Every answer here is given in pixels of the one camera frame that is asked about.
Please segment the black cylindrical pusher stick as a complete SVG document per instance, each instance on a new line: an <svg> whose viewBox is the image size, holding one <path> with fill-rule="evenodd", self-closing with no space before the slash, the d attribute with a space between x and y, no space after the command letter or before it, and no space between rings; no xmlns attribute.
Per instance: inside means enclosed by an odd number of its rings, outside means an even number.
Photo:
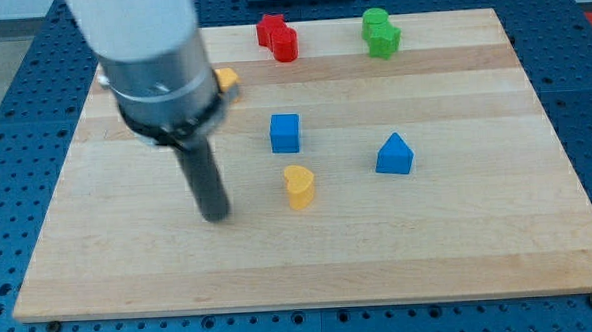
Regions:
<svg viewBox="0 0 592 332"><path fill-rule="evenodd" d="M230 214L230 201L206 138L191 143L174 143L173 151L193 194L202 217L211 223L222 221Z"/></svg>

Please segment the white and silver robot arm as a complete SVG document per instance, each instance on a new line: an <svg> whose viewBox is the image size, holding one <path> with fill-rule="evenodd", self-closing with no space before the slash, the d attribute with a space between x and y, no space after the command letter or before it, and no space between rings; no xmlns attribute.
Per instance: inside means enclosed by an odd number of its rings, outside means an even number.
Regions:
<svg viewBox="0 0 592 332"><path fill-rule="evenodd" d="M208 142L226 115L195 0L66 0L128 128L172 148L203 218L230 212Z"/></svg>

